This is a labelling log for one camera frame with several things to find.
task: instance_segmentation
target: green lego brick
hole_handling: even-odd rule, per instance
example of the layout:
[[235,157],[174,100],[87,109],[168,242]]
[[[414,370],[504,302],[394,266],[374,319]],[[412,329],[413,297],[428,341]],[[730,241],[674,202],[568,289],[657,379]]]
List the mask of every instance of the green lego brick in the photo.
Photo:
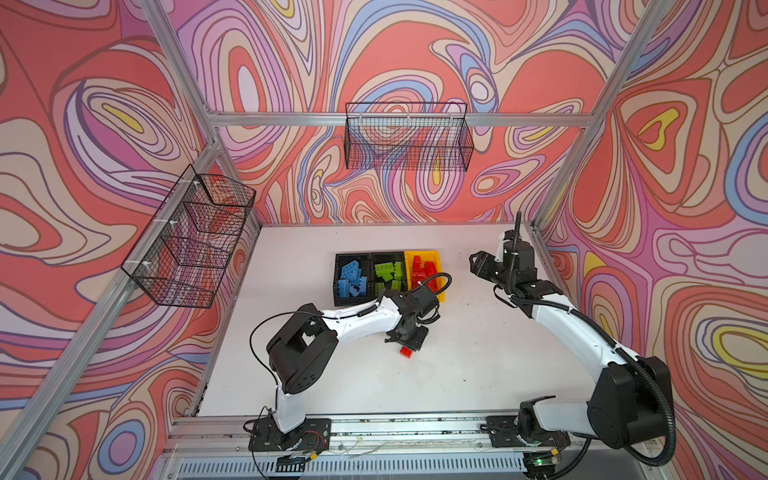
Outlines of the green lego brick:
[[395,271],[395,266],[392,265],[392,262],[389,263],[379,263],[375,265],[376,268],[376,275],[377,276],[383,276],[384,273],[392,273]]

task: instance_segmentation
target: patterned wall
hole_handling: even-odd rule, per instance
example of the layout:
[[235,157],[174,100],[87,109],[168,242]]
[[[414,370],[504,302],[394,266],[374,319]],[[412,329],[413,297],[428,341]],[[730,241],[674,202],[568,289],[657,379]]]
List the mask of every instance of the patterned wall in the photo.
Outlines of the patterned wall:
[[[143,18],[131,1],[0,1],[0,435],[204,144]],[[21,478],[146,476],[252,242],[211,310],[132,299]]]
[[678,2],[545,230],[571,296],[674,382],[682,478],[768,473],[768,5]]
[[[344,111],[463,100],[477,112],[586,112],[642,2],[177,3],[187,60],[217,111]],[[509,220],[541,198],[575,129],[473,128],[466,173],[349,172],[342,128],[229,127],[267,223]]]

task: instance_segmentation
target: table surface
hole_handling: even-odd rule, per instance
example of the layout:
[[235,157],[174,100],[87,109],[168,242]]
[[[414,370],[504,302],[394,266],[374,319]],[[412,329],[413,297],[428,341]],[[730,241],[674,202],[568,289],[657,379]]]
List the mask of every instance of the table surface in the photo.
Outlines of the table surface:
[[[469,255],[494,253],[506,224],[265,227],[215,360],[198,415],[258,415],[274,407],[272,376],[248,347],[268,316],[305,303],[333,309],[336,253],[437,250],[453,283],[411,359],[377,333],[336,348],[307,393],[309,414],[461,412],[516,409],[539,396],[588,399],[594,382],[557,338],[494,298],[492,284],[469,272]],[[546,272],[537,258],[539,278]],[[278,317],[253,337],[266,363],[266,343],[288,320]]]

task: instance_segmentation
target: wire basket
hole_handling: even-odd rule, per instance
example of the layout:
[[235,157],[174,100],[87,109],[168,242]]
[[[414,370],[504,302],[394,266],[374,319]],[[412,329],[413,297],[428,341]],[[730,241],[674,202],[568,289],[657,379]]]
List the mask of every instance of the wire basket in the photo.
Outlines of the wire basket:
[[144,257],[123,270],[158,305],[210,308],[255,198],[223,175],[195,174]]
[[475,145],[466,111],[462,102],[348,103],[346,167],[467,171]]

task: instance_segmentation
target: yellow bin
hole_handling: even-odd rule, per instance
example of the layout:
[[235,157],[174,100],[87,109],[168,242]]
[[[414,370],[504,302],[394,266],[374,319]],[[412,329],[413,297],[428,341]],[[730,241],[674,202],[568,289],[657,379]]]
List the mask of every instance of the yellow bin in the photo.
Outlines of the yellow bin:
[[[413,284],[411,281],[411,278],[413,277],[413,257],[416,255],[419,255],[422,258],[422,265],[425,265],[426,262],[433,262],[435,264],[435,268],[438,272],[442,272],[442,265],[440,265],[440,254],[437,253],[437,250],[424,250],[424,251],[409,251],[405,252],[406,254],[406,273],[408,274],[408,288],[413,289],[416,287],[416,285]],[[445,285],[445,278],[438,277],[437,279],[437,287],[440,289],[442,286]],[[440,293],[437,296],[437,299],[440,300],[440,303],[445,302],[445,292]]]

